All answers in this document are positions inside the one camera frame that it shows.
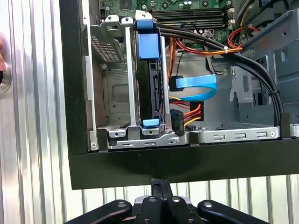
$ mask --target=ventilation grille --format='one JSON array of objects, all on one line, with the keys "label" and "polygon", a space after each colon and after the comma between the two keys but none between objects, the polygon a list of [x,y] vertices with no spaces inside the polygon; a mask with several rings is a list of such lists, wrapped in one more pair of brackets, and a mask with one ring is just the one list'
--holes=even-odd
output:
[{"label": "ventilation grille", "polygon": [[100,42],[96,36],[92,36],[91,40],[92,46],[105,63],[121,62],[110,43]]}]

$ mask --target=motherboard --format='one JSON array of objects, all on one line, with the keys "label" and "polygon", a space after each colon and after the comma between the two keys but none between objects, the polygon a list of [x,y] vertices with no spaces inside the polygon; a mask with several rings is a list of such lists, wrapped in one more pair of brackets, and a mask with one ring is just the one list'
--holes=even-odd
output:
[{"label": "motherboard", "polygon": [[152,13],[154,18],[162,18],[169,23],[193,24],[200,15],[202,21],[209,22],[212,26],[207,27],[214,34],[214,39],[218,42],[227,40],[229,30],[225,27],[227,19],[223,18],[223,8],[231,7],[231,0],[101,0],[101,14],[108,16],[116,14],[118,16],[135,17],[136,10],[143,10]]}]

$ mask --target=person's hand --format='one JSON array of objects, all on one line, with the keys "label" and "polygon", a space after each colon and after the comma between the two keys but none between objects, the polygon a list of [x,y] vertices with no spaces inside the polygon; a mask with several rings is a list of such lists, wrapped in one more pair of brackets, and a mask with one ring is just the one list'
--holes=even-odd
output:
[{"label": "person's hand", "polygon": [[3,49],[3,41],[0,38],[0,71],[5,71],[6,70],[6,66],[4,64],[4,60],[3,60],[3,57],[2,57],[2,54],[1,54],[2,49]]}]

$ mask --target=blue plastic clip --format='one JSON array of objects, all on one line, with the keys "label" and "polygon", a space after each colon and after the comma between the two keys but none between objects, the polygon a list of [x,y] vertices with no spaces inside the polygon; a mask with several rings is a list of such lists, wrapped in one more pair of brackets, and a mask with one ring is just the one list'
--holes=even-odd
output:
[{"label": "blue plastic clip", "polygon": [[137,21],[137,29],[153,29],[153,20],[139,20]]},{"label": "blue plastic clip", "polygon": [[217,93],[216,75],[198,76],[192,78],[178,78],[177,88],[200,87],[210,88],[209,92],[189,97],[181,97],[184,101],[206,100]]},{"label": "blue plastic clip", "polygon": [[140,59],[159,59],[158,34],[138,34]]},{"label": "blue plastic clip", "polygon": [[149,119],[149,120],[143,120],[143,127],[144,128],[154,128],[159,127],[160,120],[159,119]]}]

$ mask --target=silver metal backdrop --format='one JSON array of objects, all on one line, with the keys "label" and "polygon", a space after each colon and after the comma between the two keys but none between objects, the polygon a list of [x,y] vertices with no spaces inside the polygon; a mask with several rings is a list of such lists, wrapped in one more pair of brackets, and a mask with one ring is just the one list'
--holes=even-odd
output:
[{"label": "silver metal backdrop", "polygon": [[[1,0],[0,36],[12,84],[0,96],[0,223],[60,224],[150,186],[72,190],[58,0]],[[271,223],[299,224],[299,176],[172,184]]]}]

